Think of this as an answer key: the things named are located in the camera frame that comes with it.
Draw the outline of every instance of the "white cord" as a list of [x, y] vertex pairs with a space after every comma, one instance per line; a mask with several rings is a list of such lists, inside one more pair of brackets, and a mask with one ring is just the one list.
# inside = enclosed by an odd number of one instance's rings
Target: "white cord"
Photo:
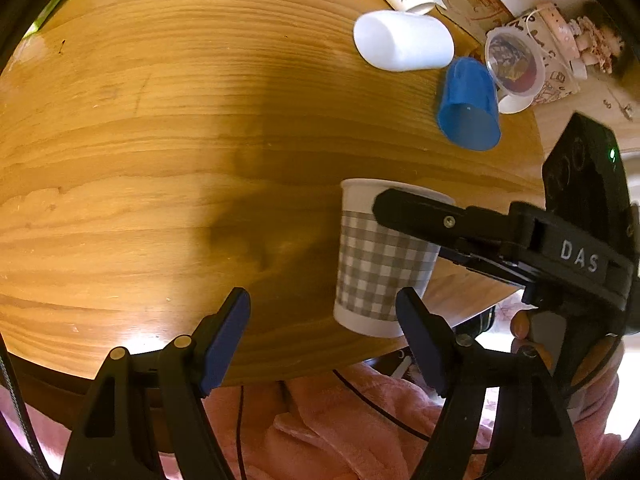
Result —
[[[547, 7], [544, 7], [543, 9], [533, 9], [533, 10], [532, 10], [528, 15], [527, 15], [527, 17], [526, 17], [526, 19], [525, 19], [525, 24], [526, 24], [526, 26], [527, 26], [527, 36], [529, 36], [533, 41], [536, 41], [536, 38], [534, 38], [534, 37], [533, 37], [533, 35], [532, 35], [532, 33], [531, 33], [531, 30], [530, 30], [530, 28], [529, 28], [529, 19], [530, 19], [530, 18], [531, 18], [535, 13], [540, 12], [541, 10], [544, 10], [544, 9], [546, 9], [546, 8], [547, 8]], [[538, 44], [538, 42], [537, 42], [537, 41], [536, 41], [536, 45], [538, 46], [538, 48], [539, 48], [542, 52], [544, 52], [544, 53], [549, 57], [549, 59], [555, 59], [558, 63], [560, 63], [560, 64], [564, 67], [564, 69], [568, 71], [568, 75], [573, 76], [573, 74], [574, 74], [574, 70], [573, 70], [573, 69], [571, 69], [571, 67], [568, 67], [568, 66], [564, 63], [564, 61], [561, 59], [562, 54], [560, 54], [560, 56], [553, 56], [553, 55], [552, 55], [548, 50], [545, 50], [544, 48], [542, 48], [542, 47]]]

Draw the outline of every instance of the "pink towel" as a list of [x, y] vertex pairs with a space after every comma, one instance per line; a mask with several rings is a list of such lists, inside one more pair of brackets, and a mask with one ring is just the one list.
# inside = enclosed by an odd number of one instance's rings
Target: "pink towel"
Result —
[[[622, 448], [604, 434], [618, 390], [617, 366], [590, 386], [575, 425], [589, 479], [597, 478]], [[340, 371], [361, 393], [406, 425], [431, 434], [439, 405], [414, 384], [377, 373], [364, 364]], [[207, 416], [236, 478], [236, 423], [240, 388], [219, 388], [203, 401]], [[8, 392], [0, 388], [0, 410], [17, 430]], [[69, 430], [30, 409], [38, 439], [53, 464], [62, 463]], [[491, 429], [481, 426], [476, 447], [487, 447]], [[244, 388], [242, 456], [251, 480], [407, 480], [425, 443], [362, 402], [332, 373]], [[165, 474], [180, 478], [172, 455], [162, 455]], [[477, 478], [484, 457], [473, 456], [465, 480]]]

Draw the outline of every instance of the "camera lens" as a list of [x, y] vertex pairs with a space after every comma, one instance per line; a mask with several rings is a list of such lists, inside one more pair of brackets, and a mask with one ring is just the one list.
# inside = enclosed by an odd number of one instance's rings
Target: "camera lens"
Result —
[[584, 141], [580, 137], [575, 137], [574, 145], [571, 150], [571, 160], [577, 171], [584, 168], [585, 158]]
[[569, 158], [564, 156], [560, 161], [560, 168], [558, 172], [558, 183], [560, 184], [560, 189], [564, 189], [564, 186], [569, 184], [569, 179], [571, 178], [571, 163], [569, 162]]
[[548, 199], [554, 199], [560, 192], [560, 186], [555, 174], [549, 173], [545, 177], [545, 192]]

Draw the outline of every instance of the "gingham paper cup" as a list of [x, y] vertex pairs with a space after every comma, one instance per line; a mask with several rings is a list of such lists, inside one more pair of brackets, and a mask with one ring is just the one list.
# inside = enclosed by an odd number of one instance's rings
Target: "gingham paper cup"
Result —
[[342, 186], [342, 225], [336, 287], [335, 320], [354, 332], [398, 337], [396, 294], [412, 286], [422, 296], [440, 246], [382, 227], [372, 208], [387, 189], [400, 189], [440, 202], [454, 200], [425, 187], [389, 180], [351, 178]]

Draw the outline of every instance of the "wooden table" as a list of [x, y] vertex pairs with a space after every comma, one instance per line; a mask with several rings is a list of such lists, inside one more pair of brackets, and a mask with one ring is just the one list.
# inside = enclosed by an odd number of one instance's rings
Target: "wooden table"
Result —
[[[342, 179], [459, 205], [543, 203], [530, 112], [489, 152], [434, 119], [444, 71], [382, 72], [351, 39], [383, 0], [66, 0], [0, 77], [0, 330], [94, 377], [108, 350], [190, 333], [231, 288], [254, 311], [227, 383], [398, 348], [332, 317]], [[448, 23], [458, 52], [474, 47]], [[426, 303], [460, 322], [511, 292], [448, 262]]]

